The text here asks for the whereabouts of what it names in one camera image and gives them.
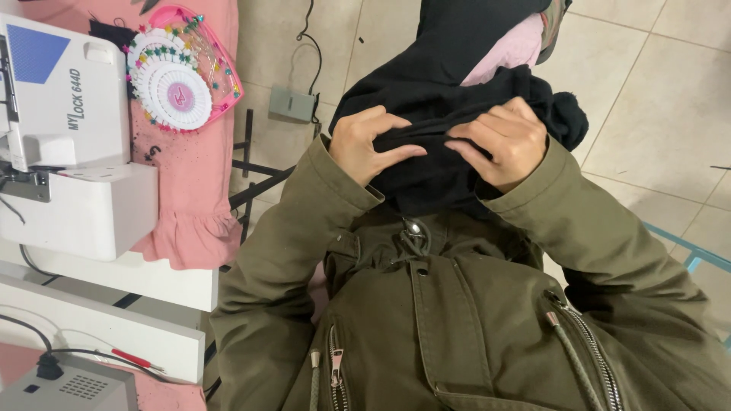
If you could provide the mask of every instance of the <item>jacket cuff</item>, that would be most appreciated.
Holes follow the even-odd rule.
[[[476,187],[475,193],[477,198],[495,213],[504,213],[516,208],[520,208],[537,199],[543,192],[549,190],[552,185],[570,169],[576,168],[578,164],[573,156],[553,137],[548,138],[548,149],[541,164],[533,171],[533,173],[520,183],[513,190],[494,200],[486,197],[484,189]]]
[[[384,196],[371,186],[363,188],[335,163],[327,152],[330,141],[322,136],[314,139],[305,154],[308,161],[300,162],[298,168],[311,168],[319,180],[342,200],[365,212],[383,203]]]

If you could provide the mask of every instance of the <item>person's left hand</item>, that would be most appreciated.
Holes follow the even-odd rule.
[[[373,140],[392,128],[403,128],[411,123],[405,118],[386,113],[382,105],[369,108],[338,120],[330,142],[330,155],[335,163],[362,187],[383,170],[405,159],[425,156],[426,150],[412,144],[376,153]]]

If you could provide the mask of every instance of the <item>tiled floor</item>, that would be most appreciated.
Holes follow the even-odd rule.
[[[306,91],[317,70],[314,48],[295,41],[308,1],[290,3],[239,2],[249,27],[239,39],[246,95],[237,110],[256,110],[252,159],[280,168],[295,164],[312,125],[271,118],[269,88]],[[348,87],[414,39],[419,6],[420,0],[315,1],[310,32],[325,62],[314,90],[322,92],[325,126]],[[575,93],[588,114],[591,128],[574,152],[587,178],[645,221],[726,258],[731,175],[710,166],[731,166],[729,20],[731,0],[575,0],[553,56],[534,70],[555,91]],[[234,174],[232,191],[248,186]],[[281,187],[257,199],[253,222],[280,193]],[[674,256],[687,254],[666,245]],[[731,323],[731,274],[702,264],[696,277],[715,300],[713,316]]]

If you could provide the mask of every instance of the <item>ventilation grille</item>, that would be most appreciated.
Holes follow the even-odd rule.
[[[92,399],[97,394],[101,393],[106,387],[106,382],[97,381],[92,378],[84,377],[83,375],[77,375],[58,390],[62,393],[67,393],[83,399]]]

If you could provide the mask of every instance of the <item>hand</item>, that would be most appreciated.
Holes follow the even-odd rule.
[[[409,157],[425,156],[420,146],[407,145],[384,153],[376,153],[373,140],[392,128],[411,123],[405,118],[386,113],[382,105],[369,108],[338,120],[330,143],[330,155],[335,163],[356,183],[365,187],[383,170]]]
[[[447,135],[468,138],[493,155],[483,156],[466,141],[444,143],[461,154],[483,180],[503,194],[518,186],[541,164],[546,152],[546,127],[525,100],[516,97],[495,106],[477,120],[452,127]]]

